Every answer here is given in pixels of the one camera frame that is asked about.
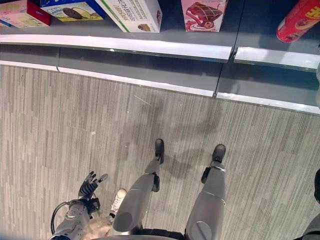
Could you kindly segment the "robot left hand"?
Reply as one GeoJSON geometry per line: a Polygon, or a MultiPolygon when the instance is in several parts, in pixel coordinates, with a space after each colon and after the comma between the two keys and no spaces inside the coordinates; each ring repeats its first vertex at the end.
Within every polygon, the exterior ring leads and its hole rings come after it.
{"type": "Polygon", "coordinates": [[[94,171],[90,171],[79,188],[78,198],[90,199],[94,195],[95,190],[98,188],[98,186],[107,178],[107,173],[101,175],[100,177],[97,177],[97,174],[94,171]]]}

